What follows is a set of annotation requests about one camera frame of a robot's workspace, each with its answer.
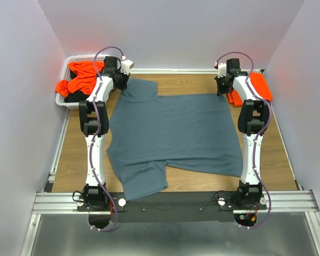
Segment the wood surface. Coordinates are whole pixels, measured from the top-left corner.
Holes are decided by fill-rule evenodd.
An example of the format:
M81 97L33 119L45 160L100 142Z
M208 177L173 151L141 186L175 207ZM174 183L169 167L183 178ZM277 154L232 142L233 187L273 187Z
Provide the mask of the wood surface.
M137 74L132 77L156 81L159 95L183 95L195 93L216 93L217 85L212 74ZM120 91L111 92L107 101L108 116L113 113ZM240 107L230 106L235 125ZM238 132L243 151L243 139ZM106 154L111 142L111 132L106 135L104 145L104 169L109 191L123 191ZM53 192L82 191L87 174L87 152L84 136L79 127L78 111L71 111L67 132L59 159ZM286 157L286 153L273 119L261 146L261 176L269 190L296 190L297 187ZM217 191L235 190L239 178L225 175L198 173L166 167L168 188L164 191Z

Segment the white plastic basket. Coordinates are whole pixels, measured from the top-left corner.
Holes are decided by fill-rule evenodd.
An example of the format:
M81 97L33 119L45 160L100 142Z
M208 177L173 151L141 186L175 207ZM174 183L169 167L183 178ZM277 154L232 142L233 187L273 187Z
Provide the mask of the white plastic basket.
M98 61L103 61L105 59L105 56L109 56L107 54L100 54L97 57ZM60 81L61 80L67 80L70 81L70 68L69 68L69 63L71 62L75 62L75 61L90 61L90 60L94 60L95 54L88 54L88 55L75 55L75 56L70 56L68 57L63 65L63 69L62 69L62 74L60 76ZM71 103L65 103L64 102L64 97L62 95L60 95L59 93L56 93L55 96L55 102L57 105L60 106L65 106L71 110L76 110L78 109L78 102L71 102Z

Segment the orange cloth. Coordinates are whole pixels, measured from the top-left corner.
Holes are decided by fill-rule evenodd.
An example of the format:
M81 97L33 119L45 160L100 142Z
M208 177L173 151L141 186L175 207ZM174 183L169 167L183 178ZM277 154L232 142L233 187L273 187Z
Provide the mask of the orange cloth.
M102 70L105 63L103 61L96 62L98 70ZM69 93L82 91L84 94L90 95L96 85L96 71L93 61L78 61L69 63L69 68L77 76L70 82L61 80L55 91L66 98Z
M254 86L255 90L262 98L269 101L273 100L273 96L270 92L270 89L267 85L267 82L263 74L251 73L249 78L252 86ZM227 98L229 103L232 103L234 107L239 107L243 105L243 102L236 90L233 90L232 93L228 93Z

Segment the purple cable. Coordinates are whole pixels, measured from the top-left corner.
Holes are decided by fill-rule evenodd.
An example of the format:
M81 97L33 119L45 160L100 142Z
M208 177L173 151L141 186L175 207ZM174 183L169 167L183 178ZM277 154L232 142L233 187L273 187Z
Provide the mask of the purple cable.
M95 113L96 113L96 118L97 118L97 124L98 124L98 128L95 132L95 134L93 135L92 137L92 140L91 140L91 145L90 145L90 148L89 148L89 162L90 162L90 168L92 169L92 173L94 174L95 176L95 179L96 181L98 182L98 184L100 185L100 187L103 189L103 191L107 194L107 196L109 197L111 203L113 204L113 208L114 208L114 212L115 212L115 221L114 221L114 224L112 227L108 228L108 229L99 229L95 226L92 226L93 229L97 230L97 231L100 231L100 232L107 232L107 231L111 231L113 230L115 227L116 227L116 224L118 222L118 213L117 213L117 208L116 208L116 205L115 205L115 202L114 202L114 199L113 197L111 196L111 194L108 192L108 190L104 187L104 185L102 184L102 182L100 181L100 179L98 178L97 174L96 174L96 171L95 171L95 168L93 166L93 163L92 163L92 148L93 148L93 143L95 142L95 138L96 136L101 132L101 120L100 120L100 116L99 116L99 113L98 113L98 109L97 109L97 105L96 105L96 96L98 94L98 92L100 91L101 89L101 86L102 86L102 76L100 74L100 72L98 71L97 69L97 66L96 66L96 59L97 59L97 56L98 54L100 54L102 51L106 50L106 49L109 49L109 48L114 48L114 49L118 49L121 54L123 55L123 52L121 51L120 48L117 48L115 46L109 46L109 47L106 47L106 48L103 48L102 50L100 50L98 53L96 53L95 57L94 57L94 68L98 74L98 76L100 77L100 80L101 80L101 83L99 85L99 87L97 88L96 92L95 92L95 96L92 98L92 104L94 106L94 109L95 109Z
M269 206L268 206L268 212L266 214L266 216L263 218L263 220L258 223L257 225L253 226L253 227L246 227L248 229L253 229L253 228L258 228L260 227L264 222L267 221L267 219L269 218L269 215L270 215L270 212L271 212L271 197L270 197L270 193L269 193L269 190L267 189L266 185L263 183L262 179L260 178L260 176L258 175L257 173L257 167L256 167L256 164L255 164L255 156L256 156L256 145L257 145L257 138L260 136L260 134L262 134L268 127L270 121L271 121L271 117L273 115L272 113L272 110L271 110L271 106L269 104L269 102L261 97L258 97L254 91L252 90L252 88L250 87L249 83L247 82L247 80L249 79L249 76L250 74L252 73L252 71L254 70L254 62L253 60L250 58L250 56L248 56L247 54L243 53L243 52L228 52L224 55L222 55L218 60L217 60L217 66L218 66L218 62L220 61L221 58L225 57L226 55L229 55L229 54L233 54L233 53L238 53L238 54L241 54L241 55L244 55L246 56L250 61L251 61L251 70L249 72L249 74L247 75L246 79L245 79L245 84L246 86L248 87L248 89L250 90L250 92L252 93L252 95L254 96L254 98L260 100L260 101L263 101L264 104L267 105L268 109L269 109L269 117L268 117L268 122L265 124L265 126L257 133L256 137L255 137L255 141L254 141L254 150L253 150L253 153L252 153L252 166L253 166L253 169L254 169L254 172L256 174L256 177L257 179L259 180L259 182L262 184L263 188L265 189L267 195L268 195L268 201L269 201Z

